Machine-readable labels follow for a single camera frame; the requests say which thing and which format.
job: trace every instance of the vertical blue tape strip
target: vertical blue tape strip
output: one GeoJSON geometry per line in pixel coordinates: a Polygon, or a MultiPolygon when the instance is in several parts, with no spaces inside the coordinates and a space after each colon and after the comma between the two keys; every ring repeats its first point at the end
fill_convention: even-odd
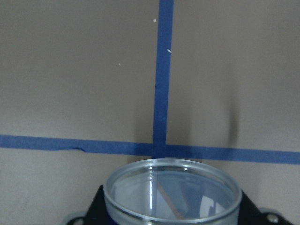
{"type": "Polygon", "coordinates": [[[173,0],[159,1],[152,158],[165,156],[173,6],[173,0]]]}

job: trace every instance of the metallic rim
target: metallic rim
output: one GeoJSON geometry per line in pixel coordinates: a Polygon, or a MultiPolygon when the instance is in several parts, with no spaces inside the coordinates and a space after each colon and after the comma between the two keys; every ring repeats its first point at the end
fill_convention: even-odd
{"type": "Polygon", "coordinates": [[[104,184],[104,194],[105,198],[116,208],[116,210],[121,210],[122,212],[135,217],[135,218],[141,218],[142,220],[148,220],[150,222],[168,222],[168,223],[200,223],[200,222],[210,222],[213,220],[218,220],[220,218],[226,217],[227,215],[231,214],[235,209],[237,209],[240,205],[241,199],[242,199],[242,191],[239,188],[237,182],[227,173],[223,172],[222,170],[219,170],[213,166],[206,165],[203,163],[185,160],[185,159],[176,159],[176,158],[157,158],[157,159],[146,159],[142,161],[133,162],[130,164],[127,164],[125,166],[120,167],[115,172],[113,172],[109,178],[106,180],[104,184]],[[233,193],[237,193],[235,201],[232,203],[231,207],[228,209],[222,211],[221,213],[218,213],[212,217],[203,217],[198,219],[167,219],[167,218],[157,218],[157,217],[150,217],[143,215],[141,213],[129,210],[119,203],[117,203],[111,196],[110,191],[108,190],[109,187],[112,186],[112,184],[122,175],[132,172],[132,171],[138,171],[142,168],[147,167],[159,167],[159,166],[173,166],[173,167],[186,167],[189,169],[198,170],[200,172],[205,172],[208,174],[213,175],[214,177],[219,178],[226,184],[230,184],[230,189],[233,191],[233,193]]]}

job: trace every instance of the blue line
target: blue line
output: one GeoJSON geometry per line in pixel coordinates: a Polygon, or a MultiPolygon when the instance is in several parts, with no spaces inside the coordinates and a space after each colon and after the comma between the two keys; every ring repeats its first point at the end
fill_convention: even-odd
{"type": "Polygon", "coordinates": [[[173,0],[159,1],[152,158],[165,156],[173,6],[173,0]]]}
{"type": "MultiPolygon", "coordinates": [[[[93,153],[150,156],[150,143],[110,142],[0,135],[0,148],[82,150],[93,153]]],[[[166,145],[166,157],[300,165],[300,152],[166,145]]]]}
{"type": "Polygon", "coordinates": [[[0,135],[0,147],[34,150],[82,150],[84,152],[148,156],[152,144],[47,137],[0,135]]]}

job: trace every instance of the screw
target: screw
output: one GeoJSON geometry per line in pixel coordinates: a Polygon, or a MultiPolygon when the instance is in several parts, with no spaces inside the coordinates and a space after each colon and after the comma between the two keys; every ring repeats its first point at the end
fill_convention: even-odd
{"type": "Polygon", "coordinates": [[[275,223],[275,224],[278,224],[279,223],[279,218],[278,216],[274,215],[274,214],[268,214],[267,215],[267,219],[269,222],[271,223],[275,223]]]}

